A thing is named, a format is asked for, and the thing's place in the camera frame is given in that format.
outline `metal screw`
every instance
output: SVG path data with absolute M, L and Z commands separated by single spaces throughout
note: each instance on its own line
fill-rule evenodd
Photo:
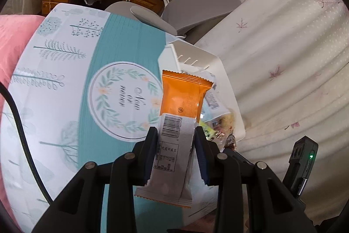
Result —
M 225 154 L 225 153 L 218 153 L 217 154 L 217 158 L 220 159 L 220 160 L 225 160 L 228 158 L 228 155 Z
M 96 166 L 96 164 L 95 164 L 95 162 L 93 162 L 93 161 L 87 162 L 87 163 L 85 164 L 85 168 L 86 168 L 86 169 L 92 169 L 92 168 L 95 168 L 95 166 Z
M 257 167 L 259 169 L 264 170 L 264 169 L 266 169 L 268 167 L 268 165 L 265 162 L 263 162 L 263 161 L 259 161 L 259 162 L 257 162 Z
M 124 157 L 125 159 L 129 160 L 135 158 L 135 156 L 136 155 L 133 152 L 127 152 Z

